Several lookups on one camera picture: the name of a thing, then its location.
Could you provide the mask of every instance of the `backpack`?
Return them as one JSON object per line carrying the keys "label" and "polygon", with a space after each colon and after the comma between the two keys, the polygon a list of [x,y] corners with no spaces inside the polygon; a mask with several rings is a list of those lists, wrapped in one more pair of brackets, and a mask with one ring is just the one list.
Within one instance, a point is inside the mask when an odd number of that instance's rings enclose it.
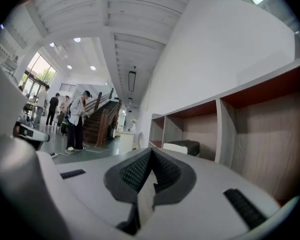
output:
{"label": "backpack", "polygon": [[71,101],[71,103],[69,104],[69,106],[67,107],[67,109],[66,109],[66,115],[71,115],[71,110],[70,110],[70,107],[71,107],[71,105],[72,105],[72,103],[74,103],[73,101]]}

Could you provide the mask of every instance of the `black mesh vent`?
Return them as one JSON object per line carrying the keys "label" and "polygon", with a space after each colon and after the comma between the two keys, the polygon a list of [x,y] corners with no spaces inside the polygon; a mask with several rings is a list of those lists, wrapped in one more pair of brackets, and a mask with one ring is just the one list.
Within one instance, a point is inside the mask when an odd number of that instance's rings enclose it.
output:
{"label": "black mesh vent", "polygon": [[75,177],[75,176],[78,176],[78,175],[81,175],[81,174],[85,174],[86,172],[82,169],[79,169],[79,170],[73,170],[73,171],[68,171],[68,172],[63,172],[63,173],[60,173],[62,179],[69,179],[69,178],[72,178],[72,177]]}
{"label": "black mesh vent", "polygon": [[142,189],[151,172],[150,157],[151,153],[149,152],[148,154],[140,157],[134,163],[131,163],[120,170],[122,180],[138,193]]}
{"label": "black mesh vent", "polygon": [[267,220],[238,189],[228,189],[223,194],[251,230]]}
{"label": "black mesh vent", "polygon": [[158,182],[155,186],[156,193],[169,188],[180,178],[181,169],[162,155],[154,153],[152,163],[152,169]]}

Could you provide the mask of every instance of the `glass door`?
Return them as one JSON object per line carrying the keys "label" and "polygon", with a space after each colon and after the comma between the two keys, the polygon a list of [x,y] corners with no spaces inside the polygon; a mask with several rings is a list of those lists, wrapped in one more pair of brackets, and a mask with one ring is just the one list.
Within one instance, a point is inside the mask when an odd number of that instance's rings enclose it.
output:
{"label": "glass door", "polygon": [[37,83],[37,82],[33,83],[31,93],[30,93],[30,98],[33,98],[34,95],[38,96],[40,87],[41,87],[41,85],[39,83]]}
{"label": "glass door", "polygon": [[24,96],[31,93],[31,89],[32,89],[33,84],[34,84],[34,81],[32,79],[28,78],[26,80],[26,83],[25,83],[25,86],[24,86],[24,89],[23,89],[23,95]]}

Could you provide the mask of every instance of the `chair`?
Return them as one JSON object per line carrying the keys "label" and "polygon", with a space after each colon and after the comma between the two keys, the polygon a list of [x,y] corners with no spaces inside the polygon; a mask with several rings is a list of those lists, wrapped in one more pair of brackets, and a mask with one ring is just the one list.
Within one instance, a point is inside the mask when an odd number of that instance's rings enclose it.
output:
{"label": "chair", "polygon": [[60,132],[61,124],[65,119],[65,115],[66,115],[65,113],[61,113],[55,119],[53,119],[53,131],[55,130],[55,134],[57,134],[58,127],[59,127],[59,132]]}

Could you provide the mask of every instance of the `floor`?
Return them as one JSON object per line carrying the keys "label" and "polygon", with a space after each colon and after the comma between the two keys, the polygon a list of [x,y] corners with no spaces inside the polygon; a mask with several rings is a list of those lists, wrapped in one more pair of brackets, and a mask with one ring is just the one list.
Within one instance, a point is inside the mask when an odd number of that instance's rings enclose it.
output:
{"label": "floor", "polygon": [[111,156],[119,155],[119,142],[120,137],[116,137],[113,140],[108,141],[105,144],[105,147],[94,147],[94,146],[84,146],[87,150],[83,151],[70,151],[71,155],[67,155],[65,152],[67,147],[67,137],[62,136],[59,132],[59,129],[56,133],[56,128],[54,128],[54,124],[52,126],[46,126],[47,118],[45,116],[41,117],[40,132],[47,133],[50,135],[50,141],[44,142],[40,151],[47,153],[63,153],[58,154],[58,156],[53,158],[53,161],[56,165],[58,164],[66,164],[66,163],[74,163],[74,162],[82,162],[89,161],[94,159],[106,158]]}

